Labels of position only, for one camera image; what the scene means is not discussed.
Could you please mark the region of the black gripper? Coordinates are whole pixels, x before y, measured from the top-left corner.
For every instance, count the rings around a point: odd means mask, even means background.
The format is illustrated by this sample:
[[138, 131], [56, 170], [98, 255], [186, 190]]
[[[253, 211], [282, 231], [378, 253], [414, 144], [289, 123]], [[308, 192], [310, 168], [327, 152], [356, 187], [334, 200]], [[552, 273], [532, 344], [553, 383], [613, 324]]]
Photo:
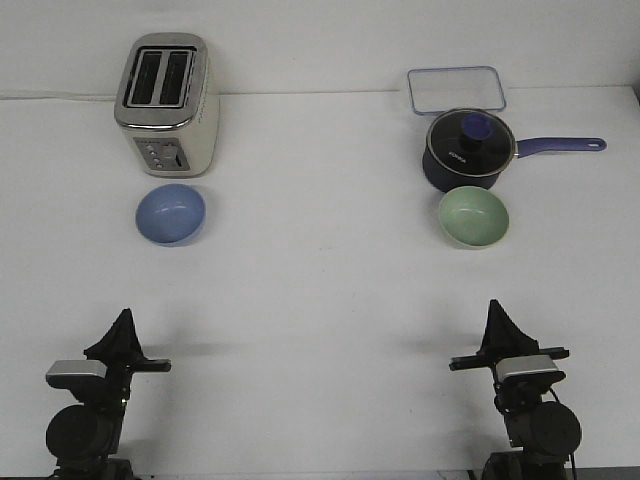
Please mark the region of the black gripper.
[[75, 389], [76, 400], [101, 412], [123, 413], [126, 410], [135, 373], [167, 373], [171, 370], [169, 359], [149, 359], [144, 355], [129, 308], [123, 309], [107, 333], [83, 354], [87, 359], [112, 359], [103, 362], [106, 366], [103, 377], [82, 380]]
[[[509, 353], [507, 357], [488, 356], [498, 345]], [[492, 299], [479, 353], [453, 357], [451, 371], [488, 368], [493, 378], [494, 404], [498, 411], [528, 411], [542, 402], [542, 397], [554, 384], [566, 378], [555, 361], [570, 356], [564, 347], [543, 348], [511, 320], [502, 305]]]

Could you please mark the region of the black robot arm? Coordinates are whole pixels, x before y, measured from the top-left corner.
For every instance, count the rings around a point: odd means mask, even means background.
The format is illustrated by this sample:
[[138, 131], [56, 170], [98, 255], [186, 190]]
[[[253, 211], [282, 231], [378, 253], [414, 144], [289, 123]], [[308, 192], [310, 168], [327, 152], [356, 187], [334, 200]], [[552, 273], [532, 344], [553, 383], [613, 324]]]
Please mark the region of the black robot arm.
[[540, 347], [498, 300], [489, 302], [479, 350], [449, 363], [452, 371], [487, 368], [492, 375], [494, 405], [511, 449], [489, 455], [483, 479], [565, 479], [566, 465], [577, 477], [574, 454], [582, 440], [581, 425], [553, 390], [566, 378], [556, 362], [569, 355], [564, 347]]
[[134, 479], [131, 461], [117, 458], [131, 382], [136, 373], [166, 373], [168, 359], [149, 359], [134, 317], [121, 311], [106, 334], [80, 360], [57, 360], [46, 383], [67, 390], [76, 403], [49, 422], [45, 443], [56, 458], [53, 479]]

